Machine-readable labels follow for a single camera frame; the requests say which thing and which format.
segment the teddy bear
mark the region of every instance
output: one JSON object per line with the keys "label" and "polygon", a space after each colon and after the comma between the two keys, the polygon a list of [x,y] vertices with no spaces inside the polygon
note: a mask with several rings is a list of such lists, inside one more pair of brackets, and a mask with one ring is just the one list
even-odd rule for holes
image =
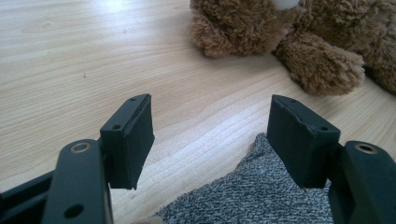
{"label": "teddy bear", "polygon": [[396,94],[395,0],[191,0],[209,57],[272,52],[307,92],[343,95],[370,75]]}

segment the screw hole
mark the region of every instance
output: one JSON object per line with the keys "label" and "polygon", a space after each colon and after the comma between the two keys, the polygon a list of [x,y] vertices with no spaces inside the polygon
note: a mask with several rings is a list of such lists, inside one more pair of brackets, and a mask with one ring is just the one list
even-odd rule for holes
{"label": "screw hole", "polygon": [[357,148],[359,151],[367,153],[367,154],[376,154],[376,153],[378,153],[378,150],[376,148],[368,146],[368,145],[364,145],[364,144],[357,144],[355,146],[355,148]]}
{"label": "screw hole", "polygon": [[121,126],[118,125],[118,124],[111,126],[111,129],[112,129],[112,130],[118,130],[118,129],[120,129],[120,128],[121,128]]}
{"label": "screw hole", "polygon": [[81,152],[85,152],[86,150],[91,148],[91,144],[89,143],[78,143],[73,145],[70,150],[73,153],[81,153]]}
{"label": "screw hole", "polygon": [[82,206],[82,204],[75,204],[66,209],[66,211],[64,212],[64,217],[65,218],[78,217],[83,210],[84,210],[84,206]]}

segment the black bracket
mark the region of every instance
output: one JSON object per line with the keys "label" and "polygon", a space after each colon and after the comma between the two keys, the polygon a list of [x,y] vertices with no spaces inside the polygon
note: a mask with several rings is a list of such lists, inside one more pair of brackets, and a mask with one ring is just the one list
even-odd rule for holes
{"label": "black bracket", "polygon": [[127,100],[100,134],[64,147],[53,172],[1,194],[0,223],[113,223],[109,185],[136,189],[154,142],[151,96]]}
{"label": "black bracket", "polygon": [[396,223],[396,164],[382,148],[349,141],[327,120],[288,97],[274,95],[267,138],[294,182],[322,189],[335,223]]}

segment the white tag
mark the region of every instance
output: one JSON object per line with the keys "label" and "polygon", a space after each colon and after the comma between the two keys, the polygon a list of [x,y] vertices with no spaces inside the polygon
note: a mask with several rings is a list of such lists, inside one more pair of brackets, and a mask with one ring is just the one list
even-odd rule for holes
{"label": "white tag", "polygon": [[300,0],[274,0],[278,10],[290,9],[298,5]]}

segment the plush fur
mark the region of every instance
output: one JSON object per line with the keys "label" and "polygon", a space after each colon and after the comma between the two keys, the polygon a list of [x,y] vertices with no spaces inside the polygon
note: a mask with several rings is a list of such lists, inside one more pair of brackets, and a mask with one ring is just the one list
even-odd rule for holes
{"label": "plush fur", "polygon": [[353,91],[370,67],[396,94],[396,0],[191,0],[191,35],[210,57],[272,51],[314,94]]}

